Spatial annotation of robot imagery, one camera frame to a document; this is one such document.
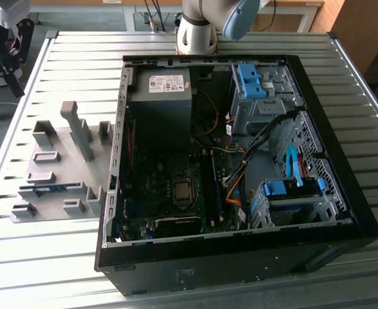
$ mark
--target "metal workbench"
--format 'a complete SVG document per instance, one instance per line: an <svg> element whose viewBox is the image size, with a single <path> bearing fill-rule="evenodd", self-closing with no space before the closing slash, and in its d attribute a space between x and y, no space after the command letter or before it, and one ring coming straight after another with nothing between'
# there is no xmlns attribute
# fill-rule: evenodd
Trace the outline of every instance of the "metal workbench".
<svg viewBox="0 0 378 309"><path fill-rule="evenodd" d="M240 42L220 37L219 51L301 57L378 221L378 102L339 42L327 35L257 33ZM174 52L171 33L49 34L0 150L0 308L3 301L12 302L8 308L27 301L38 308L378 308L378 241L305 276L125 299L93 269L98 219L10 221L35 121L57 117L63 100L76 100L89 126L114 123L122 56Z"/></svg>

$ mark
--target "wooden cabinet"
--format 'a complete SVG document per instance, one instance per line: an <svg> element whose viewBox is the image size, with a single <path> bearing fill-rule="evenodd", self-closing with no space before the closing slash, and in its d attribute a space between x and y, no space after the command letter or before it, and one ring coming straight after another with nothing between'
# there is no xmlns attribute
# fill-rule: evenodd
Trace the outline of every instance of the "wooden cabinet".
<svg viewBox="0 0 378 309"><path fill-rule="evenodd" d="M364 74L378 54L378 0L325 0L311 32L334 32Z"/></svg>

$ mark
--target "case label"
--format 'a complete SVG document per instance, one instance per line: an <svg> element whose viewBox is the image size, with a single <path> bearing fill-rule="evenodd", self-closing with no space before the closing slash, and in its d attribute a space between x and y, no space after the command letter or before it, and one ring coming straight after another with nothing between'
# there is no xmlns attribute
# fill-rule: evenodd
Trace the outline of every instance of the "case label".
<svg viewBox="0 0 378 309"><path fill-rule="evenodd" d="M184 92L183 75L153 75L149 79L149 92Z"/></svg>
<svg viewBox="0 0 378 309"><path fill-rule="evenodd" d="M238 216L239 218L243 221L243 223L246 222L246 214L244 211L242 211L241 208L239 208L239 211L238 211Z"/></svg>

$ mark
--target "blue plastic clip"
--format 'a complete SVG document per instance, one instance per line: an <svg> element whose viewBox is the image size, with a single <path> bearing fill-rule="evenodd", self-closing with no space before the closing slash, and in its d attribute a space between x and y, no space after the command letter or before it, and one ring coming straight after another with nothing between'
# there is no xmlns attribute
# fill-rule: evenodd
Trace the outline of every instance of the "blue plastic clip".
<svg viewBox="0 0 378 309"><path fill-rule="evenodd" d="M270 188L267 183L263 185L263 190L265 191L265 196L270 196Z"/></svg>
<svg viewBox="0 0 378 309"><path fill-rule="evenodd" d="M258 199L255 199L252 203L252 208L250 208L250 213L253 213L257 205L258 205Z"/></svg>
<svg viewBox="0 0 378 309"><path fill-rule="evenodd" d="M286 177L292 177L292 170L290 166L293 164L293 177L298 181L298 187L303 185L302 177L300 176L300 168L298 163L298 150L294 146L289 146L286 153Z"/></svg>
<svg viewBox="0 0 378 309"><path fill-rule="evenodd" d="M238 65L239 79L245 88L245 98L265 98L266 91L260 84L260 74L256 71L256 66L252 63Z"/></svg>
<svg viewBox="0 0 378 309"><path fill-rule="evenodd" d="M325 193L326 192L326 184L325 184L325 181L323 180L323 178L318 178L317 184L319 185L320 191Z"/></svg>

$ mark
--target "cable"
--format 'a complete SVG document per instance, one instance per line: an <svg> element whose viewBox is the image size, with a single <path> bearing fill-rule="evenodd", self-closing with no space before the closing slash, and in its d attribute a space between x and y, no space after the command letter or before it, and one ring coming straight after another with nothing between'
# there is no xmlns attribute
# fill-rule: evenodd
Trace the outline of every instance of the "cable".
<svg viewBox="0 0 378 309"><path fill-rule="evenodd" d="M150 20L153 21L153 16L151 15L151 12L150 12L150 9L149 9L149 5L147 4L147 0L144 0L144 4L146 5L147 12L149 14Z"/></svg>
<svg viewBox="0 0 378 309"><path fill-rule="evenodd" d="M213 100L208 96L208 94L206 92L204 92L201 89L197 89L197 91L199 91L200 93L203 93L203 95L207 98L207 100L209 100L210 104L212 104L214 112L216 113L216 120L214 122L213 127L210 130L208 130L206 132L203 132L203 133L194 134L193 135L194 137L205 136L205 135L208 135L208 134L212 133L214 131L214 129L216 129L216 127L217 127L217 125L219 123L219 112L217 110L216 104L213 102Z"/></svg>
<svg viewBox="0 0 378 309"><path fill-rule="evenodd" d="M226 202L229 203L229 201L236 201L236 200L232 200L230 199L230 196L232 195L234 189L236 188L236 186L238 185L239 181L241 180L241 178L244 176L246 170L244 170L238 177L238 179L235 181L235 183L233 184L232 188L230 189L229 193L227 194L226 196Z"/></svg>
<svg viewBox="0 0 378 309"><path fill-rule="evenodd" d="M162 15L162 11L160 9L160 4L158 3L158 0L156 0L156 4L157 4L158 16L160 18L160 22L162 23L163 31L165 31L165 27L164 27L164 23L163 23L163 15Z"/></svg>
<svg viewBox="0 0 378 309"><path fill-rule="evenodd" d="M227 138L226 138L226 149L227 150L236 150L236 148L231 148L230 145L229 145L229 140L230 140L230 136L227 135ZM239 151L241 153L244 153L245 152L245 149L243 147L239 147Z"/></svg>
<svg viewBox="0 0 378 309"><path fill-rule="evenodd" d="M158 4L158 0L151 0L151 2L153 2L153 5L156 8L156 11L157 11L157 14L158 14L158 18L160 18L160 24L162 25L163 31L165 31L164 23L163 23L163 17L162 17L162 12L160 11L160 5Z"/></svg>
<svg viewBox="0 0 378 309"><path fill-rule="evenodd" d="M165 17L164 24L166 24L167 20L169 19L170 13L167 13L167 16Z"/></svg>
<svg viewBox="0 0 378 309"><path fill-rule="evenodd" d="M0 105L19 105L18 103L12 103L12 102L0 102Z"/></svg>
<svg viewBox="0 0 378 309"><path fill-rule="evenodd" d="M223 179L223 184L227 185L229 182L233 180L233 178L240 173L240 171L247 166L247 164L250 162L252 156L251 152L261 145L263 145L269 138L270 138L270 132L272 129L279 124L282 121L285 121L290 118L295 118L298 115L299 111L288 111L284 115L279 115L275 119L273 119L271 122L269 122L263 129L260 130L258 134L254 136L252 141L250 142L249 146L247 146L244 154L243 154L243 161L239 165L239 167L230 175L228 175L226 178Z"/></svg>
<svg viewBox="0 0 378 309"><path fill-rule="evenodd" d="M243 155L244 158L247 157L247 155L255 148L261 146L264 144L268 139L269 139L269 133L272 131L272 129L279 124L282 121L285 121L287 119L295 118L298 115L299 111L293 110L293 111L288 111L287 113L283 115L279 115L275 117L272 121L270 121L263 129L260 130L258 134L254 136L252 141L250 142L249 146L247 146L245 154Z"/></svg>
<svg viewBox="0 0 378 309"><path fill-rule="evenodd" d="M200 147L202 148L208 148L208 149L215 149L215 150L219 150L219 151L223 151L225 153L237 153L239 151L236 151L236 150L228 150L228 149L224 149L224 148L221 148L221 147L215 147L215 146L208 146L208 145L205 145L203 144L201 141L199 141L199 139L197 139L195 136L192 136L191 137Z"/></svg>
<svg viewBox="0 0 378 309"><path fill-rule="evenodd" d="M276 7L277 7L276 0L273 0L273 5L274 5L274 11L273 11L272 21L270 22L270 25L268 25L266 28L264 28L264 29L262 29L262 30L258 30L259 32L265 31L265 30L267 30L267 29L269 29L269 31L271 31L272 26L273 26L274 19L275 19L275 17L276 17Z"/></svg>
<svg viewBox="0 0 378 309"><path fill-rule="evenodd" d="M142 12L140 12L139 14L144 18L145 21L147 21L148 23L150 23L150 20L147 19Z"/></svg>

